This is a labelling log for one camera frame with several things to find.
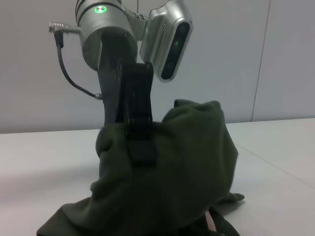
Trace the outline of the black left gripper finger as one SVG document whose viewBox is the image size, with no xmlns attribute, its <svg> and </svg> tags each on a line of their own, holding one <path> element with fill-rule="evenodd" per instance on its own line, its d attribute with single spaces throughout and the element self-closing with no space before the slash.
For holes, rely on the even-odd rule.
<svg viewBox="0 0 315 236">
<path fill-rule="evenodd" d="M 116 123 L 124 123 L 127 151 L 132 166 L 157 163 L 153 144 L 151 89 L 153 66 L 150 63 L 124 63 L 119 68 L 119 101 Z"/>
</svg>

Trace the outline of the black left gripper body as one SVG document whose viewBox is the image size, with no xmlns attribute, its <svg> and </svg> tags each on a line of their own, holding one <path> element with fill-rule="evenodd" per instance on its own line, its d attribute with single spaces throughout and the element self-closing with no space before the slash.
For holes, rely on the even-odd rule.
<svg viewBox="0 0 315 236">
<path fill-rule="evenodd" d="M 119 67 L 135 62 L 137 48 L 132 48 L 125 35 L 102 34 L 97 75 L 104 105 L 104 122 L 114 123 L 119 102 Z"/>
</svg>

